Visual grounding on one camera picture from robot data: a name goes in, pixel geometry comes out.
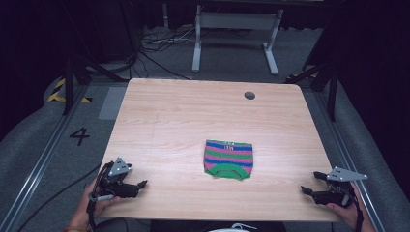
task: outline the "blue stripe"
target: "blue stripe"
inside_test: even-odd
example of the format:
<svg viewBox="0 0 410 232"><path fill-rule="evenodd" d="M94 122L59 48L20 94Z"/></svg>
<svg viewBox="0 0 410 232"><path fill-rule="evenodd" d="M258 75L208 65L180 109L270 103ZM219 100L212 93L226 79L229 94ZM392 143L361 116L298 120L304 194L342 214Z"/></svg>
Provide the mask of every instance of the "blue stripe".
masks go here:
<svg viewBox="0 0 410 232"><path fill-rule="evenodd" d="M240 147L241 145L230 145L230 144L219 144L219 143L215 143L215 142L207 142L206 143L207 146L211 146L211 147L215 147L215 148L220 148L220 149L225 149L225 146L232 146L233 147L233 151L252 151L252 145L248 145L248 147Z"/></svg>
<svg viewBox="0 0 410 232"><path fill-rule="evenodd" d="M252 167L253 166L253 163L234 162L234 161L228 161L228 160L205 159L205 162L214 163L214 164L229 163L229 164L236 164L238 166L247 166L247 167Z"/></svg>

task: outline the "wooden table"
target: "wooden table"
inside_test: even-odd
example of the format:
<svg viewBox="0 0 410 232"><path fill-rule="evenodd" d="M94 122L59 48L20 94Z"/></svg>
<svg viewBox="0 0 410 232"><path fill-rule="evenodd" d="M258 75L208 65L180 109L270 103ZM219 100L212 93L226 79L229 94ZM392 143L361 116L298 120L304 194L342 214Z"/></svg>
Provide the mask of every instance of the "wooden table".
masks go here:
<svg viewBox="0 0 410 232"><path fill-rule="evenodd" d="M204 173L207 139L251 143L251 177ZM117 157L132 164L125 183L148 185L104 217L338 221L301 192L326 190L312 172L331 166L296 85L133 79L102 162Z"/></svg>

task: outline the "metal bracket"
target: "metal bracket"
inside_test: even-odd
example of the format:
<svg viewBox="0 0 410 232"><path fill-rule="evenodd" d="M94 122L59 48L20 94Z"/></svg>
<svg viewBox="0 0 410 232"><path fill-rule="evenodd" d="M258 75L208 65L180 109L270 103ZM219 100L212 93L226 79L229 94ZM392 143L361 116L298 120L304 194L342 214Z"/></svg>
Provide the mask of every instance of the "metal bracket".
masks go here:
<svg viewBox="0 0 410 232"><path fill-rule="evenodd" d="M340 167L335 167L331 173L327 176L328 180L338 181L338 182L350 182L350 181L360 181L367 180L368 176L357 172L352 172Z"/></svg>
<svg viewBox="0 0 410 232"><path fill-rule="evenodd" d="M131 170L131 168L124 162L124 160L120 157L114 162L111 170L108 173L108 176L116 176L123 173L127 173Z"/></svg>

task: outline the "human hand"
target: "human hand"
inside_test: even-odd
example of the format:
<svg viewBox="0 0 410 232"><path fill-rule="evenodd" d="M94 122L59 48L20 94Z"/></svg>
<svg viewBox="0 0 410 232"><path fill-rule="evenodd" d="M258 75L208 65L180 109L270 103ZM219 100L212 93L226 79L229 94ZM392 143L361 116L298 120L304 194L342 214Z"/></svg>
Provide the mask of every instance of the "human hand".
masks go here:
<svg viewBox="0 0 410 232"><path fill-rule="evenodd" d="M356 185L351 184L353 190L355 191L356 197L359 201L359 207L363 211L364 221L362 225L362 232L375 231L373 224L371 223L370 216L366 210L365 204L363 203L362 197L360 195L359 189ZM342 218L342 220L352 229L356 229L356 223L358 219L358 212L355 204L351 204L346 209L338 206L335 203L329 203L326 205L327 208L331 209L335 214Z"/></svg>
<svg viewBox="0 0 410 232"><path fill-rule="evenodd" d="M78 207L70 220L71 227L82 227L87 228L88 226L88 214L87 214L87 206L89 202L88 194L93 191L94 184L96 183L97 179L88 185L81 195L81 199L78 203ZM97 217L105 207L114 205L120 201L120 197L116 196L109 200L98 201L96 204L96 209L94 211L94 217Z"/></svg>

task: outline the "striped sock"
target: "striped sock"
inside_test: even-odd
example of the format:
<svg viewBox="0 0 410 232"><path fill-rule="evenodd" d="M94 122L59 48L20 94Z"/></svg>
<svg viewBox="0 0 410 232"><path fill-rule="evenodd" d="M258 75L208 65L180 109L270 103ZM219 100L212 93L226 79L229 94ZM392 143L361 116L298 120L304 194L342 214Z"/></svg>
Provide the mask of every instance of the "striped sock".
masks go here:
<svg viewBox="0 0 410 232"><path fill-rule="evenodd" d="M207 140L204 167L206 173L215 177L239 180L249 178L253 168L252 145Z"/></svg>

